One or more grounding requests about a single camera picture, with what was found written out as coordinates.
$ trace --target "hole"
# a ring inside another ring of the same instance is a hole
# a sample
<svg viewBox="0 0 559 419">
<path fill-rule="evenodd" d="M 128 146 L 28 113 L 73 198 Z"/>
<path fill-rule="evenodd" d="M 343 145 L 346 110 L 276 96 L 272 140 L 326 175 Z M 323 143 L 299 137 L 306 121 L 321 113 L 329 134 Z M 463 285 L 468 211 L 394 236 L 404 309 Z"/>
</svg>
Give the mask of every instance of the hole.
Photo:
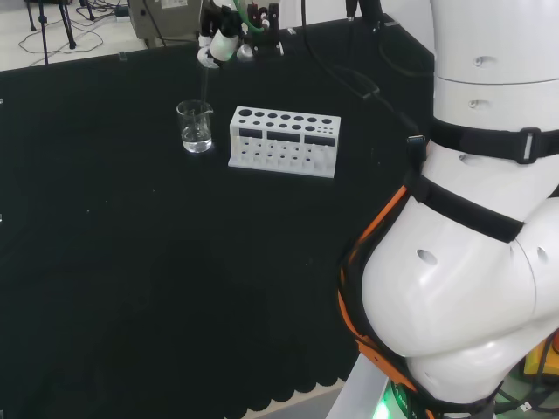
<svg viewBox="0 0 559 419">
<path fill-rule="evenodd" d="M 316 144 L 317 146 L 333 147 L 335 142 L 333 138 L 305 135 L 305 144 Z"/>
<path fill-rule="evenodd" d="M 467 166 L 478 167 L 481 166 L 483 161 L 477 155 L 460 155 L 460 161 Z"/>
<path fill-rule="evenodd" d="M 435 266 L 437 264 L 437 258 L 435 258 L 435 255 L 433 255 L 430 251 L 419 250 L 418 256 L 426 264 L 430 264 L 431 266 Z"/>
<path fill-rule="evenodd" d="M 269 131 L 268 140 L 299 142 L 299 136 L 297 134 L 276 133 L 275 131 Z"/>
<path fill-rule="evenodd" d="M 541 247 L 538 247 L 538 259 L 540 259 L 540 262 L 543 264 L 547 264 L 549 261 L 548 253 Z"/>
<path fill-rule="evenodd" d="M 244 129 L 240 128 L 238 134 L 241 137 L 252 137 L 252 138 L 262 138 L 262 131 L 258 129 Z"/>
</svg>

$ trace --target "green light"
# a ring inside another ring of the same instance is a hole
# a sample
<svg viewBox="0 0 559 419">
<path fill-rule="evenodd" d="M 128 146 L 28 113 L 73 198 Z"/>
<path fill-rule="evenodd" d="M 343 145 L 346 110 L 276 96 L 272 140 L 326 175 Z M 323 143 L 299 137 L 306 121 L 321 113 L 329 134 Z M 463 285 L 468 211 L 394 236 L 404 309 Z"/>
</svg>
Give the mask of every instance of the green light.
<svg viewBox="0 0 559 419">
<path fill-rule="evenodd" d="M 384 404 L 384 400 L 378 403 L 376 406 L 375 414 L 373 415 L 373 419 L 390 419 L 390 413 L 386 404 Z"/>
</svg>

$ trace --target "machine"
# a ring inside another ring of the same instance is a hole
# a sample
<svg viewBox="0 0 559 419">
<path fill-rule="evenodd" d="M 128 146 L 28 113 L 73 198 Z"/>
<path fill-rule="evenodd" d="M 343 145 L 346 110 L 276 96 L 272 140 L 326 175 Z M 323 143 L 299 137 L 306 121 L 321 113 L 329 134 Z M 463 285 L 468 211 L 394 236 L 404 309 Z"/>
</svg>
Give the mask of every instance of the machine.
<svg viewBox="0 0 559 419">
<path fill-rule="evenodd" d="M 159 37 L 196 40 L 202 1 L 128 0 L 130 21 L 148 48 L 157 47 Z"/>
<path fill-rule="evenodd" d="M 251 3 L 240 0 L 204 0 L 200 13 L 198 61 L 206 68 L 218 68 L 237 52 L 241 61 L 255 56 L 283 55 L 280 42 L 278 3 Z"/>
<path fill-rule="evenodd" d="M 201 37 L 207 67 L 231 59 L 242 20 L 237 1 L 213 4 L 224 25 Z M 431 7 L 431 141 L 409 139 L 412 169 L 345 258 L 339 300 L 408 417 L 485 419 L 559 327 L 559 3 Z"/>
</svg>

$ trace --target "orange strap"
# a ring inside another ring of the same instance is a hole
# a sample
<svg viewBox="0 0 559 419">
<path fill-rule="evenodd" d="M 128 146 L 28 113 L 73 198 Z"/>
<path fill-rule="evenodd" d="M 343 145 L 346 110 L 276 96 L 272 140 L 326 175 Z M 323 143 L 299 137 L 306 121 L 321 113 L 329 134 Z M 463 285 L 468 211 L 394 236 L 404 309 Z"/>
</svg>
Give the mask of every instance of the orange strap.
<svg viewBox="0 0 559 419">
<path fill-rule="evenodd" d="M 367 229 L 365 229 L 365 231 L 361 234 L 361 236 L 359 237 L 359 240 L 357 240 L 357 244 L 356 244 L 357 246 L 359 244 L 361 244 L 375 230 L 376 227 L 378 227 L 378 225 L 381 223 L 381 221 L 392 211 L 392 209 L 396 206 L 396 204 L 400 201 L 400 199 L 402 199 L 402 197 L 405 196 L 406 192 L 407 192 L 407 189 L 406 189 L 405 186 L 401 187 L 398 190 L 398 192 L 392 197 L 392 199 L 390 199 L 390 201 L 383 208 L 383 210 L 375 217 L 373 222 L 371 224 L 369 224 L 369 227 L 367 227 Z M 353 259 L 353 257 L 355 256 L 356 253 L 357 253 L 357 250 L 354 250 L 351 253 L 351 256 L 349 257 L 349 262 L 351 262 L 351 260 Z M 341 281 L 342 281 L 342 283 L 344 283 L 345 282 L 345 273 L 344 273 L 343 269 L 340 272 L 340 275 L 341 275 Z M 410 390 L 417 393 L 418 390 L 413 385 L 413 383 L 410 380 L 408 380 L 406 378 L 406 376 L 403 375 L 397 368 L 395 368 L 392 364 L 390 364 L 386 360 L 386 358 L 384 358 L 378 351 L 376 351 L 374 349 L 374 347 L 376 347 L 375 342 L 373 342 L 368 336 L 362 336 L 357 332 L 357 330 L 355 329 L 355 327 L 353 326 L 353 323 L 351 322 L 351 320 L 349 318 L 348 310 L 346 308 L 346 304 L 343 301 L 343 298 L 342 298 L 342 295 L 340 294 L 340 292 L 338 292 L 338 303 L 340 305 L 340 309 L 342 311 L 342 317 L 343 317 L 343 320 L 346 323 L 346 326 L 351 331 L 351 333 L 356 338 L 358 338 L 356 340 L 356 342 L 357 342 L 357 345 L 359 346 L 359 352 L 361 354 L 365 355 L 369 359 L 369 361 L 371 361 L 373 364 L 375 364 L 376 367 L 378 369 L 380 369 L 381 371 L 383 371 L 383 373 L 386 374 L 393 382 L 395 382 L 396 384 L 403 384 L 407 388 L 409 388 Z M 430 419 L 435 419 L 434 414 L 429 410 L 427 410 L 427 415 Z"/>
</svg>

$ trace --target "black tablecloth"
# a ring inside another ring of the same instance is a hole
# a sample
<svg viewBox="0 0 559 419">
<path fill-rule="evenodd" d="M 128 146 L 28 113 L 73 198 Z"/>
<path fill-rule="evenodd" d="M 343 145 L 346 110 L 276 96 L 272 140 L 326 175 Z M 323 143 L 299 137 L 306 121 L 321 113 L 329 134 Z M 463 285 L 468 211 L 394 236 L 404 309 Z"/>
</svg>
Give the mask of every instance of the black tablecloth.
<svg viewBox="0 0 559 419">
<path fill-rule="evenodd" d="M 359 23 L 309 28 L 424 127 Z M 422 55 L 394 32 L 397 50 Z M 284 34 L 286 56 L 210 76 L 215 147 L 184 152 L 194 45 L 0 74 L 0 409 L 12 418 L 241 417 L 345 379 L 336 266 L 401 182 L 408 133 Z M 236 106 L 342 117 L 335 179 L 227 167 Z"/>
</svg>

